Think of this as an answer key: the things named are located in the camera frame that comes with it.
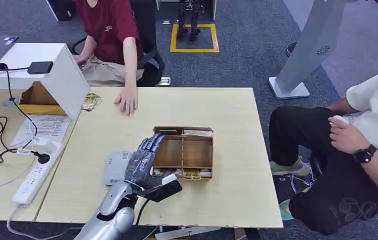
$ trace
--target black watch strap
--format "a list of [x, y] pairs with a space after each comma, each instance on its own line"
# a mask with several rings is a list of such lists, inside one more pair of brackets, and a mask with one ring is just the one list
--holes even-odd
[[353, 156], [354, 156], [355, 161], [357, 161], [357, 163], [366, 164], [372, 160], [372, 157], [376, 153], [377, 150], [378, 149], [375, 146], [373, 146], [373, 144], [370, 144], [368, 148], [360, 149], [354, 152]]
[[369, 152], [372, 157], [376, 153], [377, 150], [378, 149], [375, 146], [373, 146], [373, 144], [370, 144], [370, 146], [368, 146], [367, 148], [367, 152]]

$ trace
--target robotic hand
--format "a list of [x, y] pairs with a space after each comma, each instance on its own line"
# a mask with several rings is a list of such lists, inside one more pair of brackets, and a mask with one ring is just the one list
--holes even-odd
[[133, 225], [138, 196], [158, 203], [182, 190], [174, 173], [166, 173], [162, 177], [150, 174], [155, 151], [163, 138], [156, 133], [142, 141], [131, 155], [125, 180], [109, 188], [95, 215], [74, 240], [118, 240]]

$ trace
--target person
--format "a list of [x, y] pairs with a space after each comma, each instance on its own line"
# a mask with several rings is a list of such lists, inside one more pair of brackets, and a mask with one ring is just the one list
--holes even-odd
[[143, 53], [129, 0], [76, 0], [76, 6], [87, 37], [74, 59], [91, 85], [124, 83], [114, 103], [132, 114], [138, 108], [136, 82], [143, 70], [137, 67]]
[[[346, 115], [346, 121], [336, 115]], [[326, 158], [317, 182], [279, 205], [283, 220], [299, 219], [329, 235], [378, 213], [378, 75], [328, 107], [278, 107], [270, 118], [269, 143], [273, 175], [310, 172], [298, 158], [299, 145]]]

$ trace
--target wooden box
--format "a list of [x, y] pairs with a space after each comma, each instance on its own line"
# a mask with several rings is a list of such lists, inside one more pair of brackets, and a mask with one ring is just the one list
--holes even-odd
[[166, 135], [155, 153], [153, 175], [176, 173], [185, 180], [213, 178], [213, 130], [208, 127], [156, 126]]

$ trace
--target maroon shirt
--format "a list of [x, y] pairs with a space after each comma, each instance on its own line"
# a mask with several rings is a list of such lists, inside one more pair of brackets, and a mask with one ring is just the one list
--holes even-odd
[[86, 0], [77, 0], [76, 5], [84, 31], [97, 43], [98, 59], [124, 65], [123, 41], [128, 37], [136, 39], [137, 58], [143, 55], [129, 0], [98, 0], [94, 8]]

